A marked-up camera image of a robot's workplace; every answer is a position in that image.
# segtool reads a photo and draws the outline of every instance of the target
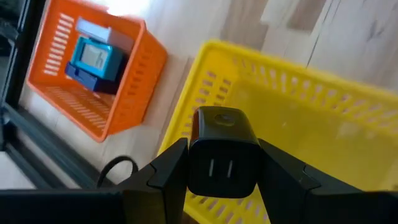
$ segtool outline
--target black charger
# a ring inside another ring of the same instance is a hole
[[[241,110],[202,106],[193,116],[188,188],[209,197],[247,197],[261,170],[261,153]]]

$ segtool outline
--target wooden floor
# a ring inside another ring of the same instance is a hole
[[[228,40],[398,91],[398,0],[96,2],[107,5],[112,14],[143,17],[169,53],[144,123],[99,144],[28,87],[21,105],[98,169],[120,154],[130,155],[139,167],[155,157],[190,66],[201,44],[209,39]],[[22,134],[20,137],[29,142]],[[129,169],[121,164],[109,178],[119,182]]]

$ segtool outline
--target wood grain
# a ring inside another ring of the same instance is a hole
[[[312,31],[326,0],[300,0],[287,24],[288,28]]]
[[[166,116],[165,121],[164,121],[164,125],[162,127],[161,132],[160,132],[159,142],[157,143],[157,149],[160,148],[160,145],[162,144],[164,135],[166,134],[166,130],[167,130],[167,128],[169,126],[169,123],[170,123],[170,120],[171,120],[171,118],[173,116],[173,112],[174,112],[175,106],[177,105],[178,100],[180,99],[181,91],[184,88],[185,80],[187,79],[189,71],[191,70],[193,61],[194,61],[194,58],[191,58],[191,57],[188,58],[187,63],[185,64],[185,68],[184,68],[184,71],[182,73],[181,79],[178,81],[178,87],[177,87],[177,89],[176,89],[176,91],[174,93],[174,96],[172,98],[172,102],[170,104],[170,108],[169,108],[169,110],[167,112],[167,116]]]
[[[397,0],[341,1],[314,48],[311,67],[397,89]]]
[[[329,26],[330,21],[328,18],[335,12],[338,1],[325,1],[311,32],[288,28],[289,20],[286,18],[292,17],[295,8],[299,4],[297,0],[283,0],[282,2],[272,0],[269,3],[272,4],[267,5],[264,10],[262,21],[268,22],[270,28],[261,51],[265,54],[283,57],[291,62],[308,66],[320,33],[325,27]],[[282,15],[274,12],[272,5]]]
[[[188,57],[169,55],[162,75],[156,84],[143,125],[162,129],[170,104],[182,79]]]
[[[232,0],[221,39],[261,50],[268,25],[260,18],[267,0]]]
[[[32,151],[32,153],[40,159],[43,164],[52,171],[52,173],[58,177],[59,180],[61,180],[65,186],[67,186],[70,189],[78,189],[80,188],[78,184],[76,184],[75,181],[72,180],[66,174],[56,163],[54,163],[49,156],[47,156],[34,142],[27,136],[25,135],[22,131],[17,132],[17,136],[21,141],[24,142],[25,145],[29,146],[29,149]]]

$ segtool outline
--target blue device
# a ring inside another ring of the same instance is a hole
[[[117,47],[79,37],[71,64],[105,80],[115,81],[123,52]]]
[[[116,94],[118,92],[120,77],[117,77],[115,82],[104,80],[73,66],[70,62],[65,67],[65,73],[91,91],[107,94]]]

